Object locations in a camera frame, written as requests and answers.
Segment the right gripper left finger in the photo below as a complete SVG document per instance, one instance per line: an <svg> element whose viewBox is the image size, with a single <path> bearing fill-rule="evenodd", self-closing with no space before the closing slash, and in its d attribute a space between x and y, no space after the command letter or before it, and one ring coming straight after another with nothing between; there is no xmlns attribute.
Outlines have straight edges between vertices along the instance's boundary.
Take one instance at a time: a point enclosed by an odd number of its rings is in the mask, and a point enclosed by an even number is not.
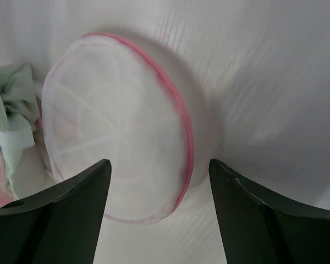
<svg viewBox="0 0 330 264"><path fill-rule="evenodd" d="M111 181L102 159L0 208L0 263L93 263Z"/></svg>

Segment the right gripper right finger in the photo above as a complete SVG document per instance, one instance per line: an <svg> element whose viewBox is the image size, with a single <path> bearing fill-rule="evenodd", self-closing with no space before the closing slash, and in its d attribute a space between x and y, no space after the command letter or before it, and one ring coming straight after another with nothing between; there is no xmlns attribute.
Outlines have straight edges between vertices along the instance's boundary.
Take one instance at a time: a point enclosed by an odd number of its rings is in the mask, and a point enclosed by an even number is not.
<svg viewBox="0 0 330 264"><path fill-rule="evenodd" d="M218 159L208 171L227 263L330 263L330 210L287 198Z"/></svg>

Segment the white bra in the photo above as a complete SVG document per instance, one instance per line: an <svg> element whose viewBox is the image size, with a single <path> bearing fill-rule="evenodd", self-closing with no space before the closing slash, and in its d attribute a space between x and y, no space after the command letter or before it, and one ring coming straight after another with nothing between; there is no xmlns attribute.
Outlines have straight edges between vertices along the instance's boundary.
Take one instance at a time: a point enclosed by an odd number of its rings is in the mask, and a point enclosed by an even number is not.
<svg viewBox="0 0 330 264"><path fill-rule="evenodd" d="M8 189L17 199L28 196L23 187L28 179L19 173L19 163L23 152L35 145L33 131L40 117L36 88L29 63L0 67L0 149Z"/></svg>

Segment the white mesh laundry bag pink trim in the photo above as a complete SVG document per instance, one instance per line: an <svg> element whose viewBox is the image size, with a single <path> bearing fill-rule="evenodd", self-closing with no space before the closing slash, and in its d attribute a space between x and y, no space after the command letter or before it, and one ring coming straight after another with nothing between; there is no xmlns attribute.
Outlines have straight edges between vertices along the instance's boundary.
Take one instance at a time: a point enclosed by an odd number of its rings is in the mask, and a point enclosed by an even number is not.
<svg viewBox="0 0 330 264"><path fill-rule="evenodd" d="M74 41L43 83L33 80L40 117L19 163L28 196L108 159L107 218L151 224L177 209L194 167L194 130L180 88L153 56L98 32ZM0 149L0 205L16 200Z"/></svg>

